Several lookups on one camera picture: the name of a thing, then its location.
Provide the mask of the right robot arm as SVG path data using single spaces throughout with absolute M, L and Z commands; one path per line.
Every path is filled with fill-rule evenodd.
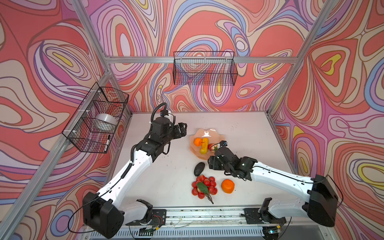
M 339 198 L 327 177 L 284 172 L 250 157 L 239 158 L 226 146 L 208 159 L 208 165 L 212 170 L 224 171 L 226 176 L 264 183 L 294 195 L 291 200 L 265 199 L 267 213 L 276 219 L 308 217 L 321 226 L 331 228 L 336 224 Z

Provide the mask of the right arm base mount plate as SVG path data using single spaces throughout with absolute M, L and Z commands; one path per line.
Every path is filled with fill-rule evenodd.
M 276 218 L 268 211 L 260 211 L 259 208 L 246 208 L 244 209 L 244 212 L 240 214 L 240 216 L 246 219 L 248 225 L 285 225 L 287 223 L 285 217 Z

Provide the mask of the dark fake avocado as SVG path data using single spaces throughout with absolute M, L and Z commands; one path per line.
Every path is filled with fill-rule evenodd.
M 206 164 L 204 162 L 198 163 L 194 168 L 195 177 L 199 177 L 205 169 Z

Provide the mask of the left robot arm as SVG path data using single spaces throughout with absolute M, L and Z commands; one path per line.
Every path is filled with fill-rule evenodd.
M 107 239 L 116 235 L 123 225 L 133 221 L 150 221 L 152 205 L 138 199 L 122 207 L 126 192 L 139 176 L 157 159 L 166 155 L 172 140 L 187 135 L 187 124 L 175 124 L 167 117 L 151 120 L 149 132 L 131 149 L 130 159 L 124 167 L 96 193 L 87 193 L 83 198 L 83 221 Z

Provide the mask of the large fake orange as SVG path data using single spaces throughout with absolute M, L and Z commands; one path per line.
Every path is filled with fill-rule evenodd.
M 231 194 L 235 190 L 235 183 L 232 180 L 225 179 L 221 184 L 222 191 L 226 194 Z

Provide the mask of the small fake orange tangerine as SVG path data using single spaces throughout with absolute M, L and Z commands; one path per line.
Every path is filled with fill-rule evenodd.
M 194 139 L 194 145 L 195 145 L 196 147 L 201 147 L 202 144 L 203 144 L 203 139 L 202 139 L 202 138 L 195 138 L 195 139 Z

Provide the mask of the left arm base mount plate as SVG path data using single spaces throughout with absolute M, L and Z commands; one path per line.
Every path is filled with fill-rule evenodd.
M 126 224 L 126 226 L 143 226 L 146 228 L 157 228 L 165 225 L 167 210 L 166 209 L 154 209 L 152 214 L 145 216 L 143 220 L 133 221 Z

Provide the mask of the red berry cluster with leaf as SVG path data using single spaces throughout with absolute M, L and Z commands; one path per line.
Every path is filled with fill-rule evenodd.
M 214 204 L 213 197 L 217 194 L 217 183 L 214 177 L 206 177 L 199 175 L 194 182 L 192 182 L 192 195 L 197 196 L 199 199 L 206 198 L 212 205 Z

